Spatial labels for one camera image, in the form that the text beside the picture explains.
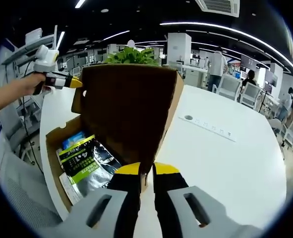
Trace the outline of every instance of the hand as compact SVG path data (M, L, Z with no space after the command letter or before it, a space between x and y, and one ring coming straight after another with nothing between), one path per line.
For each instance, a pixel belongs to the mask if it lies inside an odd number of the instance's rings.
M25 78L17 81L18 90L23 96L33 95L35 87L40 83L45 81L46 77L42 73L32 73Z

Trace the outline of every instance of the box flap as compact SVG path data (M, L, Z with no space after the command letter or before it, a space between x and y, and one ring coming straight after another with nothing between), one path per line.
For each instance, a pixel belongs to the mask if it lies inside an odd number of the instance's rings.
M128 163L150 169L181 95L176 70L104 64L84 68L81 80L72 111L81 114L91 133L108 138Z

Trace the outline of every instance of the led strip light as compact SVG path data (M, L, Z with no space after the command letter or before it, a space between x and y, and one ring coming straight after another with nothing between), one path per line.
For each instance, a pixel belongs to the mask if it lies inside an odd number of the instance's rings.
M221 26L221 25L217 25L217 24L211 24L211 23L205 23L205 22L166 22L166 23L161 23L161 26L167 26L167 25L200 25L200 26L210 26L210 27L216 27L216 28L220 28L220 29L225 29L228 31L232 31L232 32L236 32L238 34L244 35L246 37L249 37L261 44L263 44L264 46L266 46L267 48L271 49L272 51L274 51L276 54L278 54L282 59L284 59L292 68L293 68L293 63L285 56L283 55L281 52L279 52L278 50L276 50L274 47L270 46L269 44L267 44L266 42L252 36L249 35L245 32L236 30L236 29L232 29L230 27L227 26Z

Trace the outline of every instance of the green potted plant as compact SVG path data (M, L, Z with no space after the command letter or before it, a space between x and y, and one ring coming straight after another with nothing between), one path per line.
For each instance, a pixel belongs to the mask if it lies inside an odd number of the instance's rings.
M105 63L139 63L158 65L154 59L154 50L151 48L144 49L141 52L131 48L125 47L122 52L116 54L109 54Z

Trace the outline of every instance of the person standing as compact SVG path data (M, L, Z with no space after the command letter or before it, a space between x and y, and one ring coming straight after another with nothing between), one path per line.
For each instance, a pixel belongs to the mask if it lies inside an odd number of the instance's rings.
M293 100L293 88L289 88L288 94L283 98L282 100L282 107L279 115L277 116L277 119L280 121L283 121L289 112L289 109L291 108Z
M208 62L208 72L210 74L208 81L208 91L212 92L212 86L215 84L219 86L221 76L228 69L228 62L226 57L222 54L222 48L218 47L216 52L209 58Z

